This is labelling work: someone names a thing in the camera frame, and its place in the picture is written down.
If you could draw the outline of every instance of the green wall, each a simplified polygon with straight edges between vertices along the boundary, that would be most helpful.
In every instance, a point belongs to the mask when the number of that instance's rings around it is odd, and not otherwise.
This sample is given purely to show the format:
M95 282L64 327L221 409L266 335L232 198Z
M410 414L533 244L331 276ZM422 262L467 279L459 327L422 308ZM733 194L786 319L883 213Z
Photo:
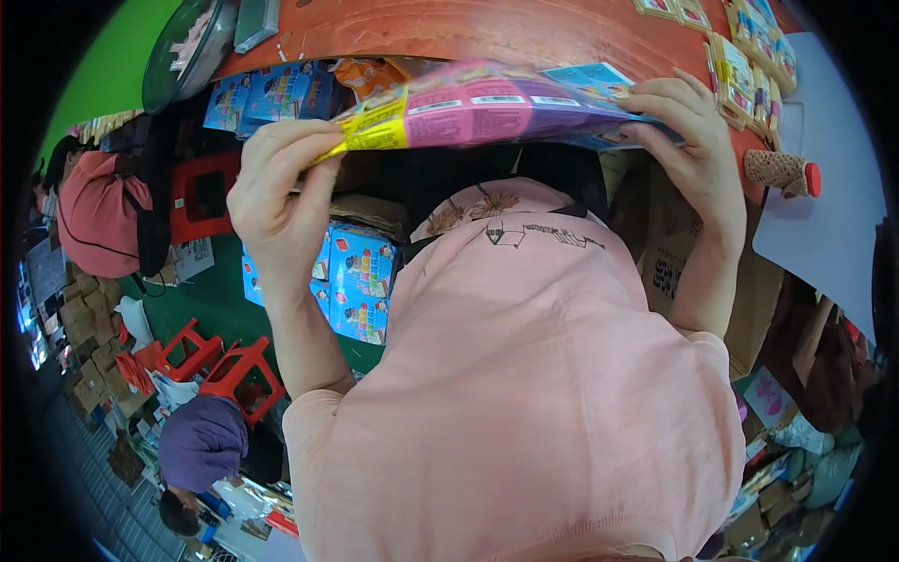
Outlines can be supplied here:
M140 109L144 67L181 0L126 0L97 35L50 118L38 160L49 160L66 129L94 117Z

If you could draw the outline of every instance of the metal bowl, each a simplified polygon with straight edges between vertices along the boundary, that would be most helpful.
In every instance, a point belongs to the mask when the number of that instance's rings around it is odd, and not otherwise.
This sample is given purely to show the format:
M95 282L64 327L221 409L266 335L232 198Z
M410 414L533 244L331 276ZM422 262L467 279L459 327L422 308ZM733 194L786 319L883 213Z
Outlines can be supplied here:
M237 0L184 0L175 10L159 34L144 72L142 100L145 112L157 115L169 103L193 97L206 87L234 46L237 4ZM178 58L178 54L169 49L173 43L181 43L187 38L188 30L210 6L214 8L209 26L179 77L178 72L169 70L172 61Z

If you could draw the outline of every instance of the pink shirt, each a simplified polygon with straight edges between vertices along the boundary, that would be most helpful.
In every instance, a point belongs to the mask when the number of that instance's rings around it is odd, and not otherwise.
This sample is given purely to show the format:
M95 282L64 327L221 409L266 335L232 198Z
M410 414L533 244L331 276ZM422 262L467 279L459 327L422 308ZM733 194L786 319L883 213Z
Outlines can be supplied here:
M147 210L153 209L153 200L150 190L138 178L122 180L113 174L115 160L114 154L85 152L72 174L59 186L56 212L63 251L85 273L113 279L136 272L140 267L138 258L81 244L73 237L138 255L138 215L125 200L122 190L128 186Z
M524 179L453 196L416 232L449 231L399 273L381 363L294 400L311 560L680 560L724 521L745 448L727 349L649 312L598 220L546 213L570 202Z

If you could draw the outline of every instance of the purple shirt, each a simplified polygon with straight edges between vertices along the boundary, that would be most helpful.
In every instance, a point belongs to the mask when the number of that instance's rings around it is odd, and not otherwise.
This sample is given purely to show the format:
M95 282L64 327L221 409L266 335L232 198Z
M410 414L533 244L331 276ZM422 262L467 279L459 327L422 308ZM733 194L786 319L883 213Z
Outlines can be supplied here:
M237 405L200 394L165 421L159 468L170 486L199 494L213 482L236 476L246 450L246 424Z

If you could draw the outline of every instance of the finger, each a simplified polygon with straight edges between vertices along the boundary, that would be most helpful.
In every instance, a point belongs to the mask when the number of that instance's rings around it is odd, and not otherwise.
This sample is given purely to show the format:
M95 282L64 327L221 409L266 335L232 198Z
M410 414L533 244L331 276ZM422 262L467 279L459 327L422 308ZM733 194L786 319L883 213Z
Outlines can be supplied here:
M279 151L302 138L342 131L337 123L318 119L290 119L263 125L246 141L241 166L254 168L266 165Z
M670 97L651 94L631 95L629 98L619 100L619 107L626 112L648 113L664 121L694 147L707 144L704 142L705 120Z
M665 169L669 176L675 171L683 171L689 164L687 155L677 148L672 140L649 123L627 123L621 126L621 133L640 143Z
M708 86L703 84L702 80L699 80L694 75L689 72L684 72L679 68L674 68L674 75L686 82L693 88L693 91L702 99L705 103L711 103L714 105L715 103L715 95L712 94L712 91L708 89Z
M309 163L343 142L342 133L315 134L296 140L283 148L271 160L260 178L252 182L250 191L254 197L283 200Z
M693 87L680 78L650 78L645 82L631 86L631 95L658 95L680 103L690 111L699 115L705 114L708 105L693 90Z
M299 194L297 204L302 212L313 213L313 216L327 213L331 208L331 195L334 192L334 183L340 172L340 164L346 153L328 158L319 165L309 170L306 181L303 183L303 191Z

